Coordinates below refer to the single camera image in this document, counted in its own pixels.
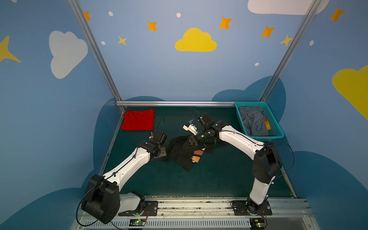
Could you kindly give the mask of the black printed t shirt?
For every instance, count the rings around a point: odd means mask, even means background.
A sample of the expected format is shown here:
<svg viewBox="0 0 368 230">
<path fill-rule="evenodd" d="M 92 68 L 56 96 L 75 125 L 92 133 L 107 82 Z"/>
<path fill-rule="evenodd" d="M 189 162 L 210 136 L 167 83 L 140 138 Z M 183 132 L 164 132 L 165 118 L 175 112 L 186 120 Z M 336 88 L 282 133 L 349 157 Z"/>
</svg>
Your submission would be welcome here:
<svg viewBox="0 0 368 230">
<path fill-rule="evenodd" d="M 167 155 L 161 158 L 162 162 L 175 161 L 186 172 L 189 172 L 199 163 L 204 153 L 212 154 L 217 141 L 211 138 L 194 147 L 189 142 L 189 136 L 179 136 L 171 140 L 166 148 Z"/>
</svg>

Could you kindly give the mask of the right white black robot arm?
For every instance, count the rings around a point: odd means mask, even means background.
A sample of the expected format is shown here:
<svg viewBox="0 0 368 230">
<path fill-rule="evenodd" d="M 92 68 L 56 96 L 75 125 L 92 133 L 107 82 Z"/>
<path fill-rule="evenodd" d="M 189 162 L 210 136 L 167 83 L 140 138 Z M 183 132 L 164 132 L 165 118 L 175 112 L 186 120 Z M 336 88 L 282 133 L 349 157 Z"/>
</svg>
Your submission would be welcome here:
<svg viewBox="0 0 368 230">
<path fill-rule="evenodd" d="M 201 132 L 197 131 L 192 120 L 183 125 L 184 130 L 192 133 L 189 137 L 192 146 L 204 145 L 210 139 L 221 140 L 241 150 L 253 160 L 252 174 L 255 180 L 245 206 L 251 215 L 265 210 L 269 188 L 282 168 L 276 145 L 252 139 L 222 120 L 215 122 L 208 113 L 204 113 L 197 120 L 203 128 Z"/>
</svg>

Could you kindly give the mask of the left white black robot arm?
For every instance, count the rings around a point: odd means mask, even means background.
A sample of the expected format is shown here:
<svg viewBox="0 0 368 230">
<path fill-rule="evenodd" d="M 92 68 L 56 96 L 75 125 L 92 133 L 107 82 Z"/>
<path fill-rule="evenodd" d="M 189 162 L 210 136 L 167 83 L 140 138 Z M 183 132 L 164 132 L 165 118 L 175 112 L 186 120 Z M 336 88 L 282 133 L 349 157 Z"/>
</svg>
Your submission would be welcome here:
<svg viewBox="0 0 368 230">
<path fill-rule="evenodd" d="M 95 174 L 88 182 L 85 195 L 78 208 L 107 224 L 120 213 L 141 215 L 145 209 L 145 197 L 130 192 L 120 196 L 126 182 L 152 158 L 160 158 L 166 151 L 163 142 L 140 143 L 118 166 L 103 175 Z"/>
</svg>

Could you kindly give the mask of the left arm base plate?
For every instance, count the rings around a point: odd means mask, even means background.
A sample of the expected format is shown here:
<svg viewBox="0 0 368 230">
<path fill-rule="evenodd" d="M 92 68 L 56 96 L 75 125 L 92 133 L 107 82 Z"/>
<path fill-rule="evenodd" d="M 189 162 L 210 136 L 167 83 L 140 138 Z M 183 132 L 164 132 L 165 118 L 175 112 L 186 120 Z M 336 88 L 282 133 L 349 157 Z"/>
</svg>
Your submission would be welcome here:
<svg viewBox="0 0 368 230">
<path fill-rule="evenodd" d="M 141 202 L 138 205 L 136 210 L 126 210 L 123 212 L 119 212 L 118 216 L 127 216 L 127 217 L 143 217 L 149 214 L 151 216 L 157 216 L 158 213 L 158 204 L 159 202 L 156 200 L 149 200 Z"/>
</svg>

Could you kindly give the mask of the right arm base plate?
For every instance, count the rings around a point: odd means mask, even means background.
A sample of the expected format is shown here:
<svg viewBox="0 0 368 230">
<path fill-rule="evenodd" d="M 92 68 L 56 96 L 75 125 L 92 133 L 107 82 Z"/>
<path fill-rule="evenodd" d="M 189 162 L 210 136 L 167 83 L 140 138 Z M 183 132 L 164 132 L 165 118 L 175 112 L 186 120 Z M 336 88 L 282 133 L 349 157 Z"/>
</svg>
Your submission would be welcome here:
<svg viewBox="0 0 368 230">
<path fill-rule="evenodd" d="M 271 216 L 273 214 L 267 200 L 261 205 L 256 204 L 250 199 L 233 200 L 230 202 L 230 205 L 236 216 Z"/>
</svg>

